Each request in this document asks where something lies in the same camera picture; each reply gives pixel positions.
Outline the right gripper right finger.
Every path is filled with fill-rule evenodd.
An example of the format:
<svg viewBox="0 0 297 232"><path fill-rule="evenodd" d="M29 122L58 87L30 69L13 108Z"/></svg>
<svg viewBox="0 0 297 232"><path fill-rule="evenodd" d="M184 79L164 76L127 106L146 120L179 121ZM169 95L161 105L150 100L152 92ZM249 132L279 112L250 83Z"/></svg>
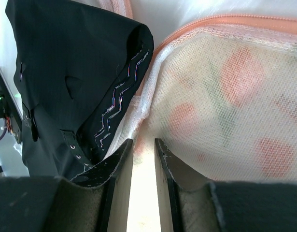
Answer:
<svg viewBox="0 0 297 232"><path fill-rule="evenodd" d="M297 182L213 181L155 139L164 232L297 232Z"/></svg>

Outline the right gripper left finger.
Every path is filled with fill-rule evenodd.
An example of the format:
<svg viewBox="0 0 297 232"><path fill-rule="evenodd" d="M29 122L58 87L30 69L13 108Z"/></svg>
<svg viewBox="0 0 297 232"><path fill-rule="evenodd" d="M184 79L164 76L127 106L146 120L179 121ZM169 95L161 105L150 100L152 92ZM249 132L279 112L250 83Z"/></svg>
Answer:
<svg viewBox="0 0 297 232"><path fill-rule="evenodd" d="M124 232L133 141L72 180L0 177L0 232Z"/></svg>

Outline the pink floral laundry bag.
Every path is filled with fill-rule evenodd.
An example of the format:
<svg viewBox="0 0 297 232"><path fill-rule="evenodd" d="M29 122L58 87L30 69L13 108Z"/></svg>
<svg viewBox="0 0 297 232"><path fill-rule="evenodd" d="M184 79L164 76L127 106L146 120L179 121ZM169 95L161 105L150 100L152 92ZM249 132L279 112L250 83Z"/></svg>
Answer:
<svg viewBox="0 0 297 232"><path fill-rule="evenodd" d="M109 153L162 139L214 180L297 181L297 0L133 0L156 49Z"/></svg>

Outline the black garment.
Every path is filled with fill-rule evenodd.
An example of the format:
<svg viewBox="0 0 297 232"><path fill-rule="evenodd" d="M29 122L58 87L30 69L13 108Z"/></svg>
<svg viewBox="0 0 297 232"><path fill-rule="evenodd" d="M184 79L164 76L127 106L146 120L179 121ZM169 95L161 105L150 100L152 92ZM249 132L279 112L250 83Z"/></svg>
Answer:
<svg viewBox="0 0 297 232"><path fill-rule="evenodd" d="M5 12L17 48L23 164L31 177L71 179L121 145L153 36L145 24L72 0L10 0Z"/></svg>

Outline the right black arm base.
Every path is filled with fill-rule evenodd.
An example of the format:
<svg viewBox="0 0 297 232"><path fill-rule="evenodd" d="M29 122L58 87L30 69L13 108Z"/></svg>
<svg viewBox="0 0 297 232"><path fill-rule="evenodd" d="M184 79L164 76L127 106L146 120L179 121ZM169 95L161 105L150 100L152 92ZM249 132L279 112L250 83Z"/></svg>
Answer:
<svg viewBox="0 0 297 232"><path fill-rule="evenodd" d="M0 119L6 122L6 130L18 144L22 143L22 119L0 73Z"/></svg>

